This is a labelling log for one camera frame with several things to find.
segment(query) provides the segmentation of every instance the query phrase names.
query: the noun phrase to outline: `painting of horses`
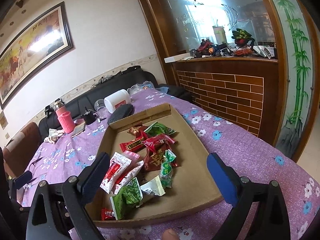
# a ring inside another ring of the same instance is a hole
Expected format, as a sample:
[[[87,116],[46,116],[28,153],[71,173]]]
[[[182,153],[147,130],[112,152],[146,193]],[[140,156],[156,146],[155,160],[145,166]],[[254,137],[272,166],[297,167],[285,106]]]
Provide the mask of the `painting of horses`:
[[[28,79],[71,48],[65,5],[62,2],[25,27],[0,55],[1,108]]]

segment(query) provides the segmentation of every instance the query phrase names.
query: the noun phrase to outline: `cardboard tray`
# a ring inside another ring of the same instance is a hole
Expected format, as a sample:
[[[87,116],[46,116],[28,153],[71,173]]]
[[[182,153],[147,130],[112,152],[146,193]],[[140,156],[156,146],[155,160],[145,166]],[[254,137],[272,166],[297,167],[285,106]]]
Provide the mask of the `cardboard tray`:
[[[101,221],[101,209],[112,210],[112,207],[110,196],[99,188],[94,201],[85,207],[97,227],[129,228],[162,223],[199,212],[223,199],[207,170],[208,151],[182,116],[169,104],[147,109],[109,125],[98,153],[106,152],[111,155],[115,151],[121,153],[119,144],[134,139],[127,131],[140,121],[146,126],[158,121],[177,130],[172,136],[177,140],[172,145],[172,150],[177,156],[179,167],[173,169],[172,188],[166,188],[165,195],[155,197],[141,207],[133,209],[127,215],[127,220],[117,221]],[[138,152],[142,157],[146,153],[145,148]],[[142,185],[158,174],[159,171],[140,172],[137,178]]]

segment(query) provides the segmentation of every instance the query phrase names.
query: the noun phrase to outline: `finger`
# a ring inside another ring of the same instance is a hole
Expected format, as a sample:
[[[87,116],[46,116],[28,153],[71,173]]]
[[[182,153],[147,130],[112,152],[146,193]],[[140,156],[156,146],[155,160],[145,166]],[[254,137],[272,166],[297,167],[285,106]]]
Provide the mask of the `finger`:
[[[173,229],[167,229],[162,234],[162,240],[180,240],[180,238]]]

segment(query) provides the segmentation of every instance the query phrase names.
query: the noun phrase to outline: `brown sofa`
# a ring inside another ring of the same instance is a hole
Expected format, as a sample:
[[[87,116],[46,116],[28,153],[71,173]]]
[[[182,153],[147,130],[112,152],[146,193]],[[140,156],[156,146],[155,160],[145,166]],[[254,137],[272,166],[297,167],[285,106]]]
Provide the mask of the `brown sofa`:
[[[2,150],[5,172],[12,178],[20,176],[28,167],[41,143],[38,126],[35,122],[29,123],[12,137]]]

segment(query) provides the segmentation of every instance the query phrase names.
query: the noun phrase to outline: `purple tablecloth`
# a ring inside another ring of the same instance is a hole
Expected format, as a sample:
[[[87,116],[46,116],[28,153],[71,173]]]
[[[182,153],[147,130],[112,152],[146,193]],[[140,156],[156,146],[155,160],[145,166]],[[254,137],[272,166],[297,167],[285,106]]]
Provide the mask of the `purple tablecloth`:
[[[184,117],[198,135],[208,152],[216,152],[226,165],[231,166],[239,176],[248,176],[253,182],[269,183],[275,179],[280,183],[287,205],[291,239],[298,239],[313,220],[320,206],[319,184],[292,160],[269,144],[245,131],[241,127],[215,117],[203,109],[173,96],[149,89],[132,97],[134,112],[170,103]],[[64,135],[55,145],[43,143],[32,162],[44,158],[31,166],[34,178],[31,185],[25,186],[23,206],[30,206],[37,184],[45,179],[49,183],[64,182],[71,175],[79,175],[85,166],[90,165],[97,154],[107,119],[100,124],[88,125],[83,133],[71,138]],[[165,229],[176,230],[181,240],[211,239],[226,219],[231,205],[222,201],[194,215],[168,223],[142,228],[105,229],[99,228],[105,239],[159,240]],[[249,213],[240,239],[243,239],[254,216]],[[75,230],[72,238],[79,239]]]

